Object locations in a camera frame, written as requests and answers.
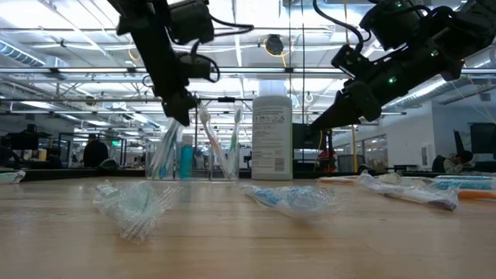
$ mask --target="toothbrush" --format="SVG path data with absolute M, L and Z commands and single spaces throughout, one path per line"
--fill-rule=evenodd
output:
M 236 109 L 236 114 L 234 115 L 234 129 L 232 129 L 231 136 L 231 147 L 229 148 L 229 153 L 227 155 L 227 174 L 228 178 L 236 176 L 236 154 L 239 149 L 238 147 L 238 135 L 239 135 L 239 123 L 241 122 L 241 108 Z
M 167 176 L 169 170 L 171 169 L 173 163 L 173 147 L 174 142 L 177 139 L 177 133 L 181 125 L 176 120 L 172 120 L 170 124 L 169 130 L 165 132 L 162 137 L 162 143 L 157 148 L 155 152 L 155 156 L 150 163 L 150 167 L 152 169 L 152 178 L 153 179 L 163 179 Z
M 226 159 L 224 154 L 222 153 L 222 148 L 220 146 L 219 141 L 217 140 L 217 136 L 215 135 L 215 131 L 210 126 L 210 115 L 207 111 L 207 108 L 202 106 L 200 107 L 200 120 L 203 123 L 203 128 L 205 129 L 205 133 L 207 134 L 208 140 L 210 141 L 212 148 L 215 152 L 215 155 L 220 160 L 220 164 L 222 165 L 222 172 L 224 173 L 224 177 L 228 177 L 226 173 Z

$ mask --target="clear plastic bag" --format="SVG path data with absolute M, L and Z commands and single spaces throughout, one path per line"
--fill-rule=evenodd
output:
M 458 189 L 455 187 L 439 190 L 433 187 L 406 186 L 404 181 L 402 185 L 385 184 L 369 174 L 361 174 L 355 184 L 389 198 L 404 199 L 446 210 L 455 210 L 458 206 Z
M 496 180 L 493 177 L 477 177 L 477 176 L 438 176 L 432 180 L 432 186 L 438 189 L 446 189 L 455 187 L 459 189 L 470 190 L 494 190 Z
M 157 195 L 148 182 L 122 189 L 100 185 L 93 206 L 117 222 L 122 238 L 140 243 L 153 230 L 160 215 L 174 206 L 180 191 L 180 187 L 170 186 Z
M 246 186 L 245 195 L 253 198 L 260 207 L 270 208 L 294 218 L 311 218 L 329 213 L 334 205 L 334 196 L 326 189 L 301 186 L 264 188 Z
M 17 184 L 26 176 L 26 172 L 8 172 L 0 174 L 0 184 Z
M 150 162 L 148 178 L 165 179 L 172 175 L 174 168 L 174 144 L 181 138 L 183 126 L 175 119 L 172 119 L 169 129 L 162 137 L 155 154 Z
M 321 177 L 317 179 L 319 183 L 326 184 L 353 184 L 357 176 L 348 176 L 348 177 Z

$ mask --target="wooden tabletop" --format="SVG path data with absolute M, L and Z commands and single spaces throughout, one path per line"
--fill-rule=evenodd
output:
M 150 238 L 136 245 L 121 239 L 115 223 L 92 207 L 95 187 L 104 180 L 0 185 L 0 278 L 496 274 L 496 202 L 462 201 L 447 212 L 354 186 L 329 186 L 343 203 L 339 212 L 302 222 L 260 208 L 230 183 L 194 183 L 185 185 L 181 202 Z

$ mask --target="computer monitor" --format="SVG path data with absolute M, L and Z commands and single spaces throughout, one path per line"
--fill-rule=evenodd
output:
M 496 125 L 494 123 L 474 123 L 470 126 L 472 153 L 496 154 Z

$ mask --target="white toothbrush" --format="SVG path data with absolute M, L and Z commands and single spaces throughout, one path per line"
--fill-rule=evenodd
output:
M 232 136 L 231 136 L 231 147 L 229 148 L 229 153 L 227 155 L 227 174 L 229 175 L 228 178 L 234 178 L 236 177 L 236 165 L 238 162 L 236 162 L 237 159 L 237 153 L 239 150 L 238 146 L 238 135 L 239 135 L 239 123 L 241 122 L 241 115 L 242 115 L 242 109 L 237 108 L 236 109 L 236 114 L 234 115 L 234 129 L 232 129 Z
M 222 166 L 222 172 L 224 173 L 224 177 L 228 177 L 226 170 L 226 165 L 227 165 L 226 158 L 224 157 L 220 143 L 217 140 L 217 135 L 210 126 L 210 115 L 207 111 L 207 108 L 204 106 L 200 106 L 199 113 L 200 113 L 200 120 L 201 123 L 203 123 L 203 128 L 205 129 L 205 133 L 207 134 L 208 140 L 210 141 L 210 144 L 212 145 L 212 149 L 214 150 L 214 153 L 218 157 L 220 164 Z

